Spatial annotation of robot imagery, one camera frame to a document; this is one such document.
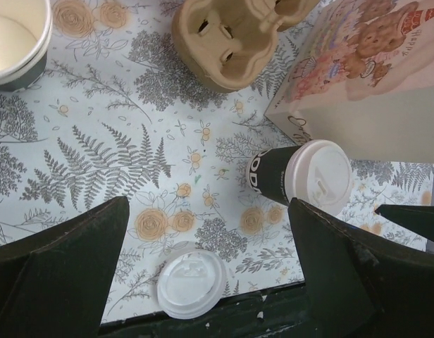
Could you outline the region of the white plastic coffee lid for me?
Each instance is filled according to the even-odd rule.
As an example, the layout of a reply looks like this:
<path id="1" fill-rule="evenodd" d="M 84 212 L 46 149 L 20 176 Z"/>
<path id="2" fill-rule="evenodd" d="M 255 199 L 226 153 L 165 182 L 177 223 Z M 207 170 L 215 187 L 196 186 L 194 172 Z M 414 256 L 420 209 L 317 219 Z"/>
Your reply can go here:
<path id="1" fill-rule="evenodd" d="M 172 255 L 156 284 L 159 307 L 168 316 L 189 320 L 209 312 L 221 299 L 227 282 L 223 260 L 203 249 Z"/>

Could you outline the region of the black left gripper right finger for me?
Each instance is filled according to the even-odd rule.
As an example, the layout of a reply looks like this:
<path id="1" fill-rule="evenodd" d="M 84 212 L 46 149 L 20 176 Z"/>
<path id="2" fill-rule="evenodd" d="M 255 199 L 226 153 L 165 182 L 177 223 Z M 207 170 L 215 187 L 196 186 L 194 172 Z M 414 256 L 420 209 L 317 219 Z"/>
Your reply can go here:
<path id="1" fill-rule="evenodd" d="M 434 253 L 292 199 L 291 229 L 322 337 L 434 337 Z"/>

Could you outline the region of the kraft paper bag orange handles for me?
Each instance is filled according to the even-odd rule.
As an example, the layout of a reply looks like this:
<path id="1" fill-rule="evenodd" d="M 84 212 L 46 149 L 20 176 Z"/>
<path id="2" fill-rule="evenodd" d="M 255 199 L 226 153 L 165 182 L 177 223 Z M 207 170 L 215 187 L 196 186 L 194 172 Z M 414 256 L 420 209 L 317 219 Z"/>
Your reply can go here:
<path id="1" fill-rule="evenodd" d="M 434 163 L 434 1 L 326 6 L 265 115 L 298 144 Z"/>

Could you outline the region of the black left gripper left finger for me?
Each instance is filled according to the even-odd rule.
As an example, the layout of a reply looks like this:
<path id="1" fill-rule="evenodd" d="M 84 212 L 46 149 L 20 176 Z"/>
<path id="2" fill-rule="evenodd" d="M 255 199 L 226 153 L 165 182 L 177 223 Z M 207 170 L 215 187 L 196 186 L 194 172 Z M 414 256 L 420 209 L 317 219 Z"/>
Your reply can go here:
<path id="1" fill-rule="evenodd" d="M 118 196 L 0 246 L 0 337 L 96 337 L 129 215 Z"/>

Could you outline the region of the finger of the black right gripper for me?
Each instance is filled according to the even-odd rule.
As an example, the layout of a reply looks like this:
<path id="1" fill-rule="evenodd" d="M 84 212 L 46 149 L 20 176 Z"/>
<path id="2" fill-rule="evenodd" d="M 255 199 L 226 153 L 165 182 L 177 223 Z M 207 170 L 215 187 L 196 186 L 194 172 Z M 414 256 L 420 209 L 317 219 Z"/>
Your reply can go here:
<path id="1" fill-rule="evenodd" d="M 375 213 L 434 242 L 434 206 L 383 204 Z"/>

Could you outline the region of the dark paper coffee cup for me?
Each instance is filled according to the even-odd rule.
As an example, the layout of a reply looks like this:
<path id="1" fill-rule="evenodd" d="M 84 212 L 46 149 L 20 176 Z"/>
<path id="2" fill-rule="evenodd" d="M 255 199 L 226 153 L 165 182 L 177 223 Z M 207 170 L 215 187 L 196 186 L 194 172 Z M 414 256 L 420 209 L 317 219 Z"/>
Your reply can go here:
<path id="1" fill-rule="evenodd" d="M 246 181 L 256 193 L 287 206 L 285 191 L 287 166 L 300 146 L 272 148 L 255 154 L 247 163 Z"/>

